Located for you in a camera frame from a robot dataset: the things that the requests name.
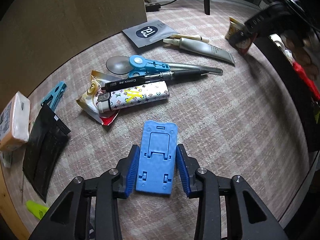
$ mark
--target blue plastic holder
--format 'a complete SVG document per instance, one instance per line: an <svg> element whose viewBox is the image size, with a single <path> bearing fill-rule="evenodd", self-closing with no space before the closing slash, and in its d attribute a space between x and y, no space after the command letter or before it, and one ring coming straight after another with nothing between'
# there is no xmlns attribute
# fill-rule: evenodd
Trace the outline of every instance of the blue plastic holder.
<svg viewBox="0 0 320 240"><path fill-rule="evenodd" d="M146 75L147 73L154 74L170 70L168 64L165 64L161 61L146 59L139 55L133 55L129 57L129 63L134 68L129 72L129 77L133 77L136 74L141 76Z"/></svg>
<svg viewBox="0 0 320 240"><path fill-rule="evenodd" d="M143 128L136 190L171 194L178 127L146 121Z"/></svg>
<svg viewBox="0 0 320 240"><path fill-rule="evenodd" d="M60 81L41 101L41 106L46 103L52 111L56 110L56 107L67 88L67 84Z"/></svg>

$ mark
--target teal clip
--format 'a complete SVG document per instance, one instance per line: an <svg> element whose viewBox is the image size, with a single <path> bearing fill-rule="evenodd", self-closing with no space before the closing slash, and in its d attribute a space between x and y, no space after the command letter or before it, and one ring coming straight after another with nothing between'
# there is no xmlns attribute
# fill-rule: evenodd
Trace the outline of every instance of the teal clip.
<svg viewBox="0 0 320 240"><path fill-rule="evenodd" d="M52 111L56 110L56 107L66 90L67 85L65 82L60 81L41 101L41 106L47 104Z"/></svg>
<svg viewBox="0 0 320 240"><path fill-rule="evenodd" d="M133 55L129 57L129 63L134 68L129 72L129 77L154 74L170 70L168 64L165 64L161 61L146 59L139 55Z"/></svg>

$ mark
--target barcode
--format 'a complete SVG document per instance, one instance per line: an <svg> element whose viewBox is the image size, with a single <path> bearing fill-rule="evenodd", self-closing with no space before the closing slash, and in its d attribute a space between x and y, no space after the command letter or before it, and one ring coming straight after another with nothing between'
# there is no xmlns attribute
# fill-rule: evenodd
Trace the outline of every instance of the barcode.
<svg viewBox="0 0 320 240"><path fill-rule="evenodd" d="M2 133L3 134L9 129L10 112L11 112L11 103L10 103L10 105L9 105L7 111L6 111L5 123L4 123L4 126L2 127Z"/></svg>

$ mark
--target white patterned lighter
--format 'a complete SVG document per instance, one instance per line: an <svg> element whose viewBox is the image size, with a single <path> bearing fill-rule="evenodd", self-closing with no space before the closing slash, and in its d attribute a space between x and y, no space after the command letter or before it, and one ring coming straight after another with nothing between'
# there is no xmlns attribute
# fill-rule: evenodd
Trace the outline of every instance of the white patterned lighter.
<svg viewBox="0 0 320 240"><path fill-rule="evenodd" d="M97 106L99 112L104 113L166 99L169 96L165 81L160 81L101 94L98 96Z"/></svg>

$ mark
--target wooden edge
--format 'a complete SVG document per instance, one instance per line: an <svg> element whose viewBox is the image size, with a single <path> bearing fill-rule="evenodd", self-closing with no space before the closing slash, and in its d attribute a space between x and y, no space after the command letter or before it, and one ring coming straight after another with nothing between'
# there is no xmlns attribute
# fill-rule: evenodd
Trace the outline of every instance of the wooden edge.
<svg viewBox="0 0 320 240"><path fill-rule="evenodd" d="M30 233L22 223L8 192L0 164L0 214L18 240L27 240Z"/></svg>

